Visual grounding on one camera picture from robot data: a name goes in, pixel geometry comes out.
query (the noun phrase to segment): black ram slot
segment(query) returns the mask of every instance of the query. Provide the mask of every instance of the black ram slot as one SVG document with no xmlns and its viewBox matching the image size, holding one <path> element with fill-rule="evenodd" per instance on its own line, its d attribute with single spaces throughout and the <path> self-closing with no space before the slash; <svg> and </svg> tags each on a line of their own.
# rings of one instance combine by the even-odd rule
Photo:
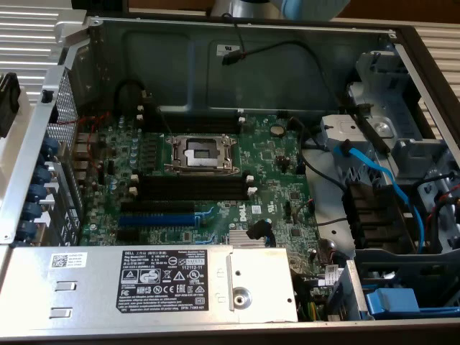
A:
<svg viewBox="0 0 460 345">
<path fill-rule="evenodd" d="M 247 185 L 242 177 L 139 177 L 139 200 L 247 200 Z"/>
<path fill-rule="evenodd" d="M 204 134 L 239 134 L 241 127 L 237 115 L 230 116 L 195 116 L 168 114 L 167 124 L 172 133 L 204 133 Z M 161 117 L 145 116 L 142 126 L 144 132 L 168 132 Z"/>
<path fill-rule="evenodd" d="M 145 212 L 145 213 L 193 213 L 194 203 L 174 202 L 162 203 L 154 201 L 134 201 L 121 203 L 121 212 Z"/>
</svg>

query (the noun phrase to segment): metal grille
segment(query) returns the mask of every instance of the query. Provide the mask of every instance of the metal grille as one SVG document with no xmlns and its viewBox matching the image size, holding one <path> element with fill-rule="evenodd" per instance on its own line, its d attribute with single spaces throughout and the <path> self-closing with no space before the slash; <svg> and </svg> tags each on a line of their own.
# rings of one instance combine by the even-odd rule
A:
<svg viewBox="0 0 460 345">
<path fill-rule="evenodd" d="M 59 85 L 56 107 L 59 114 L 57 123 L 48 124 L 47 133 L 59 142 L 66 142 L 70 151 L 72 151 L 77 129 L 78 113 L 75 101 L 73 100 L 69 76 L 66 71 Z"/>
</svg>

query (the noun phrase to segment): cable connector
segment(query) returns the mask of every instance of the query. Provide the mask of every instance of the cable connector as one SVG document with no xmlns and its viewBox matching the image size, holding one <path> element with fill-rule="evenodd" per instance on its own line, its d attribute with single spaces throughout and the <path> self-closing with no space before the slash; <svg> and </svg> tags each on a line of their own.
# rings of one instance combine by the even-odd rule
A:
<svg viewBox="0 0 460 345">
<path fill-rule="evenodd" d="M 350 142 L 349 139 L 342 142 L 339 146 L 340 152 L 345 157 L 350 157 L 350 150 L 353 148 L 353 144 Z"/>
<path fill-rule="evenodd" d="M 230 66 L 234 63 L 237 63 L 240 60 L 243 60 L 246 57 L 246 54 L 241 50 L 235 50 L 234 52 L 230 52 L 224 56 L 222 59 L 223 66 Z"/>
</svg>

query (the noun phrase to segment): microchip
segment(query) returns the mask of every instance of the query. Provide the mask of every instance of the microchip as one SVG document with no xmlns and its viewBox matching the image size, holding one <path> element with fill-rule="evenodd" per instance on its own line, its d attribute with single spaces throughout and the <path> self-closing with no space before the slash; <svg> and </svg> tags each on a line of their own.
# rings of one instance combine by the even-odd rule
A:
<svg viewBox="0 0 460 345">
<path fill-rule="evenodd" d="M 290 192 L 289 196 L 290 196 L 290 200 L 299 200 L 300 199 L 300 195 L 299 195 L 298 192 Z"/>
<path fill-rule="evenodd" d="M 300 229 L 291 229 L 290 235 L 291 237 L 300 237 L 302 234 L 300 233 Z"/>
<path fill-rule="evenodd" d="M 272 156 L 272 153 L 271 152 L 262 152 L 262 159 L 263 160 L 271 160 L 273 158 Z"/>
</svg>

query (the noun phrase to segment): ventilation grille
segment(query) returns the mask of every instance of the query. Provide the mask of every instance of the ventilation grille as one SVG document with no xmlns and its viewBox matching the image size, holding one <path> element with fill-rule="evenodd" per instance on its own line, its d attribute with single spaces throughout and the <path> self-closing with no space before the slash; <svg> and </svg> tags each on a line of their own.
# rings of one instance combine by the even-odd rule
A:
<svg viewBox="0 0 460 345">
<path fill-rule="evenodd" d="M 58 113 L 57 123 L 48 124 L 47 133 L 50 137 L 59 142 L 67 142 L 72 152 L 77 129 L 78 113 L 75 101 L 73 100 L 72 88 L 70 87 L 67 71 L 64 71 L 63 78 L 59 85 L 56 108 Z"/>
<path fill-rule="evenodd" d="M 365 183 L 380 187 L 382 182 L 382 173 L 378 170 L 372 169 L 367 165 L 360 165 L 359 169 L 351 167 L 346 173 L 346 180 L 352 183 Z"/>
</svg>

